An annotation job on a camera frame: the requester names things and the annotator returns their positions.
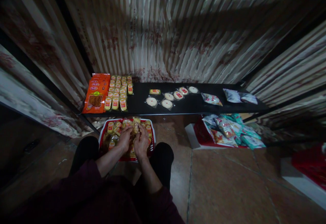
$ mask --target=orange snack bag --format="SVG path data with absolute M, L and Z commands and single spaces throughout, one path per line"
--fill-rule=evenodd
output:
M 110 74 L 94 73 L 89 81 L 83 114 L 105 112 L 105 98 L 109 90 Z

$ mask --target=dark red sleeve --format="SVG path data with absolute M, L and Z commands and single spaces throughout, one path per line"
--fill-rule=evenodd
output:
M 153 223 L 184 223 L 178 209 L 172 202 L 170 191 L 163 187 L 160 194 L 151 200 L 150 222 Z
M 49 219 L 91 197 L 103 182 L 96 163 L 86 161 L 73 176 L 60 180 L 50 191 L 18 210 L 15 216 L 19 219 Z

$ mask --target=person's right hand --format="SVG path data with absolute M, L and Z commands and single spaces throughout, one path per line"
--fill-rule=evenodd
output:
M 147 148 L 148 148 L 148 132 L 144 126 L 138 125 L 142 136 L 138 132 L 134 141 L 134 149 L 136 157 L 140 160 L 143 157 L 147 157 Z

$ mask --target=hand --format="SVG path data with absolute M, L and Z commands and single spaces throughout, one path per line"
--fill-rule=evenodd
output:
M 147 157 L 147 148 L 148 148 L 148 132 L 142 125 L 138 125 L 142 136 L 138 132 L 134 142 L 134 149 L 136 157 L 140 160 L 143 157 Z
M 132 126 L 126 126 L 119 137 L 117 147 L 121 147 L 123 151 L 126 153 L 129 149 L 129 139 L 130 133 L 132 132 Z

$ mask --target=black table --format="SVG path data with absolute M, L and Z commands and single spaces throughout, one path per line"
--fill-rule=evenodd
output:
M 170 110 L 160 104 L 153 108 L 145 103 L 150 89 L 160 89 L 162 93 L 177 90 L 184 86 L 194 86 L 200 92 L 216 95 L 223 106 L 205 103 L 201 94 L 190 93 L 179 101 L 172 101 L 175 106 Z M 223 88 L 247 92 L 245 89 L 232 84 L 187 84 L 187 83 L 134 83 L 134 95 L 128 96 L 128 112 L 112 110 L 102 114 L 84 114 L 85 117 L 111 117 L 111 116 L 149 116 L 149 115 L 192 115 L 192 114 L 231 114 L 231 113 L 259 113 L 268 109 L 268 106 L 258 100 L 258 105 L 251 103 L 231 103 L 226 100 Z M 164 99 L 161 95 L 151 95 L 158 101 Z

